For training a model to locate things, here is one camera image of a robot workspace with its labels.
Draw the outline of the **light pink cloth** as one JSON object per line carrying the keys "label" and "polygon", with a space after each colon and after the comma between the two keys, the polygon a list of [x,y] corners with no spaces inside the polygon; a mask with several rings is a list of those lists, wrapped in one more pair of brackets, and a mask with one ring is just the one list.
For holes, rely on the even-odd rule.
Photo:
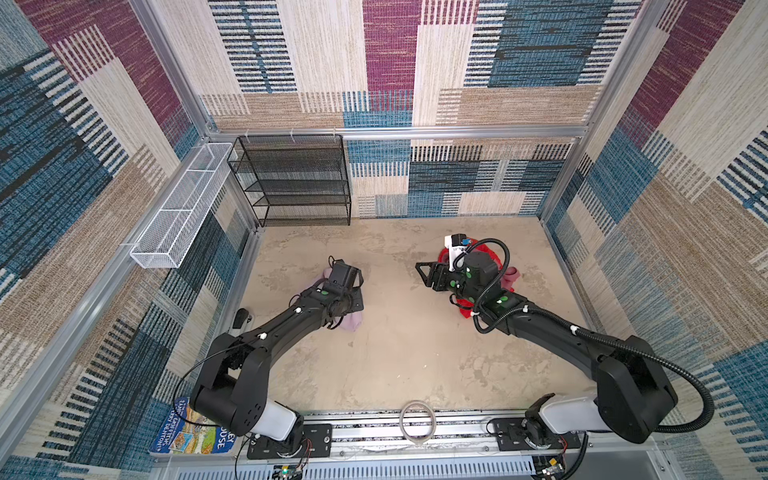
{"label": "light pink cloth", "polygon": [[[318,288],[321,281],[330,277],[332,268],[326,267],[321,274],[319,274],[310,284],[308,288]],[[329,330],[346,330],[349,332],[355,332],[363,322],[363,312],[352,312],[346,314],[344,317],[337,316],[330,319],[324,319],[321,326]]]}

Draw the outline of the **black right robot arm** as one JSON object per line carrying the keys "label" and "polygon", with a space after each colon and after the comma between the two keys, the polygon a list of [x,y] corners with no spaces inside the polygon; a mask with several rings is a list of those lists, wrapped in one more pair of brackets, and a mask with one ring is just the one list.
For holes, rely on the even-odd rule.
{"label": "black right robot arm", "polygon": [[527,409],[522,424],[532,445],[546,447],[572,432],[609,432],[640,444],[669,430],[663,421],[678,403],[667,376],[672,367],[646,341],[583,329],[503,288],[498,265],[479,250],[455,262],[419,262],[416,269],[426,287],[452,294],[478,333],[527,340],[593,382],[590,393],[546,394]]}

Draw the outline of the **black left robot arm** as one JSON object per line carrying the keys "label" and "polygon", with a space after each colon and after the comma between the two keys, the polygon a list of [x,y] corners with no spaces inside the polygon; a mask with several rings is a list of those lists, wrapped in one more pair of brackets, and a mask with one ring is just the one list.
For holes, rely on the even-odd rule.
{"label": "black left robot arm", "polygon": [[237,437],[266,440],[279,455],[296,455],[309,446],[304,418],[269,398],[274,364],[307,335],[338,328],[364,309],[360,269],[342,260],[315,281],[276,317],[238,336],[214,339],[189,395],[192,410]]}

